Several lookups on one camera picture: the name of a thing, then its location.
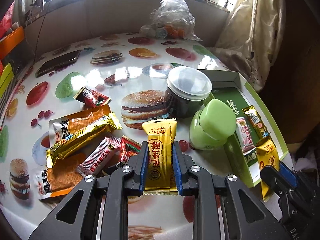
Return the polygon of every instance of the curtain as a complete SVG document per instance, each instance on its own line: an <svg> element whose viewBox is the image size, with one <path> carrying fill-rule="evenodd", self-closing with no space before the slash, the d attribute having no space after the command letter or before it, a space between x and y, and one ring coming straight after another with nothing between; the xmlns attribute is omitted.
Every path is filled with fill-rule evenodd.
<svg viewBox="0 0 320 240"><path fill-rule="evenodd" d="M284 24L285 0L237 0L215 47L208 49L259 92L279 52Z"/></svg>

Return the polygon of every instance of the plastic wrap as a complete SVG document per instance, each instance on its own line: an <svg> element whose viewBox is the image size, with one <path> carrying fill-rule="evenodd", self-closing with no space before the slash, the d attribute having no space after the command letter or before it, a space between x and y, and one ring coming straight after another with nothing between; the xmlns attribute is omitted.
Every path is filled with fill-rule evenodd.
<svg viewBox="0 0 320 240"><path fill-rule="evenodd" d="M161 30L166 30L168 36L157 37L201 41L193 32L196 20L189 12L185 0L161 0L160 7L150 14L150 19L150 25L141 27L141 34L155 37Z"/></svg>

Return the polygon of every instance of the plastic bag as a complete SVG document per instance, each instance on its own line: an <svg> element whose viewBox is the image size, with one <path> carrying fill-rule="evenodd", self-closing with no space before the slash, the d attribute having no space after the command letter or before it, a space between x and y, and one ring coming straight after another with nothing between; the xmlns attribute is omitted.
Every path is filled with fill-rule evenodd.
<svg viewBox="0 0 320 240"><path fill-rule="evenodd" d="M189 12L185 0L161 0L160 7L150 14L150 19L150 25L140 28L141 34L162 39L201 41L193 32L196 20Z"/></svg>
<svg viewBox="0 0 320 240"><path fill-rule="evenodd" d="M7 30L9 30L9 28L11 27L13 6L14 6L14 2L9 7L8 11L4 15L2 21L0 22L0 39L5 35Z"/></svg>

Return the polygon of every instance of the jar lid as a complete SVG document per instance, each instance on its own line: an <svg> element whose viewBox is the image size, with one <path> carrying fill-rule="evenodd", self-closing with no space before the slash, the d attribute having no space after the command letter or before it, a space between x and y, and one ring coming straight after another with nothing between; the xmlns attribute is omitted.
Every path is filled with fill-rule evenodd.
<svg viewBox="0 0 320 240"><path fill-rule="evenodd" d="M190 101L204 100L212 90L212 83L205 74L186 66L170 70L167 85L177 96Z"/></svg>
<svg viewBox="0 0 320 240"><path fill-rule="evenodd" d="M202 130L217 141L224 141L236 130L236 115L219 99L212 99L199 117Z"/></svg>

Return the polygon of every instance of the clear plastic lid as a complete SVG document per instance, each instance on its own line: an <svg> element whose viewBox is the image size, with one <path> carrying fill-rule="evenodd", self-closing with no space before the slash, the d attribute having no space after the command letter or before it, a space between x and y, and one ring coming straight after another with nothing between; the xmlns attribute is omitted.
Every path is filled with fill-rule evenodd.
<svg viewBox="0 0 320 240"><path fill-rule="evenodd" d="M167 85L173 93L190 101L204 100L212 90L212 83L205 74L186 66L170 70Z"/></svg>

